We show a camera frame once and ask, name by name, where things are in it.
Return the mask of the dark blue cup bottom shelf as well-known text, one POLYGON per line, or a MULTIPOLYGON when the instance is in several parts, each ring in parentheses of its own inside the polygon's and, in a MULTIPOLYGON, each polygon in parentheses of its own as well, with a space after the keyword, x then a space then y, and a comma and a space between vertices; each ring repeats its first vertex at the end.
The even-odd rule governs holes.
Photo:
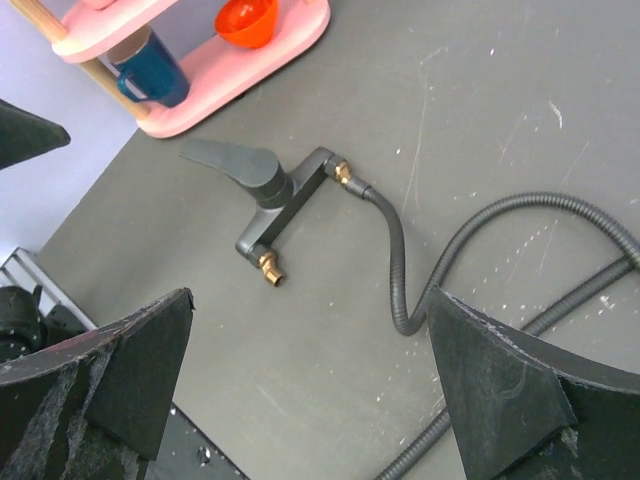
POLYGON ((118 71, 118 90, 133 102, 173 108, 189 94, 184 71, 148 24, 111 48, 107 59, 118 71))

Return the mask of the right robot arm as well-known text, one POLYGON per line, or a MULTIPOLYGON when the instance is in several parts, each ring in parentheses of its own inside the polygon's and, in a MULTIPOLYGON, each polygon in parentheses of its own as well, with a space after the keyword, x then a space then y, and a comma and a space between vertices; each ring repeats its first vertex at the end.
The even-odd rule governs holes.
MULTIPOLYGON (((5 479, 239 479, 169 411, 192 320, 186 289, 92 332, 44 323, 1 291, 5 479)), ((428 301, 448 417, 469 479, 635 479, 639 378, 502 325, 436 290, 428 301)))

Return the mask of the black fitting with brass connectors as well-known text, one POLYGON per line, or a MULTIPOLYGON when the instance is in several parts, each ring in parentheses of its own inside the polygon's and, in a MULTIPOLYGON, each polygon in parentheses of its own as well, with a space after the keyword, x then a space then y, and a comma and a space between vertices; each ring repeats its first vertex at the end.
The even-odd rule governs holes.
POLYGON ((289 172, 269 149, 227 142, 191 139, 182 145, 180 156, 219 169, 254 199, 255 213, 235 248, 272 286, 284 279, 272 243, 325 179, 346 184, 351 177, 347 160, 324 147, 289 172))

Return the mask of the orange bowl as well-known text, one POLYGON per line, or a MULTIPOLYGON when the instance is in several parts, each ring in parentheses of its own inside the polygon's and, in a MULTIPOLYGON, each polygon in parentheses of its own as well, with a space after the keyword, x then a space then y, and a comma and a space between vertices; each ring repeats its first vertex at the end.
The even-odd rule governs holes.
POLYGON ((220 9, 213 26, 226 42, 257 49, 272 40, 278 14, 279 2, 276 0, 232 0, 220 9))

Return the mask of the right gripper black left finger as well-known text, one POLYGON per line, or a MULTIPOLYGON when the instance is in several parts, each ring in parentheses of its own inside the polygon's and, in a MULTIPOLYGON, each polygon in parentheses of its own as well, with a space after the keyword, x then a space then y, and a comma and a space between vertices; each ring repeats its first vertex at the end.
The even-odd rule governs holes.
POLYGON ((1 290, 1 476, 142 479, 157 459, 194 303, 179 288, 78 335, 1 290))

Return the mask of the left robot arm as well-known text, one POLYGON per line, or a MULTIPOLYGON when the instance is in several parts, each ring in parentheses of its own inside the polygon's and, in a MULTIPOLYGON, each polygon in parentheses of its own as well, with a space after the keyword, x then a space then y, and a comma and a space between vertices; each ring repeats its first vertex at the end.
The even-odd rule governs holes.
POLYGON ((1 101, 1 169, 68 145, 71 137, 61 125, 1 101))

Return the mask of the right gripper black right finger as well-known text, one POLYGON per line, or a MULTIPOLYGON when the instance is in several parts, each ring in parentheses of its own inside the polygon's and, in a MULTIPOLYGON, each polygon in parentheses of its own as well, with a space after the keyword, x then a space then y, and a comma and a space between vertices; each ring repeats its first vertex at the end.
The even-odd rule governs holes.
POLYGON ((427 320, 467 478, 638 478, 637 374, 504 325, 439 288, 427 320))

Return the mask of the pink three-tier shelf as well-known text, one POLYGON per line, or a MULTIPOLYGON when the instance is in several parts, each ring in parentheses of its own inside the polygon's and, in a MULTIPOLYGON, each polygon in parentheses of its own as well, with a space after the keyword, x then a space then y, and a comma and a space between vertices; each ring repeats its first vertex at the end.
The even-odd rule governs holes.
POLYGON ((170 8, 171 1, 117 1, 103 10, 78 1, 62 19, 40 1, 11 4, 47 38, 59 57, 79 65, 137 119, 140 129, 155 138, 190 129, 303 54, 323 35, 331 16, 327 1, 284 1, 274 38, 261 48, 245 49, 217 36, 210 38, 180 61, 191 83, 188 98, 166 108, 128 99, 100 56, 170 8))

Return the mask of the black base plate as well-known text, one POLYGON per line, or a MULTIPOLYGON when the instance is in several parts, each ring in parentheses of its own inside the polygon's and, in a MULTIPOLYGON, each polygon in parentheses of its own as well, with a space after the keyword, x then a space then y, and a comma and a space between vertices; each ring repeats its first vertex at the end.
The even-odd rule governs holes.
POLYGON ((175 404, 171 405, 155 461, 145 479, 229 479, 248 476, 175 404))

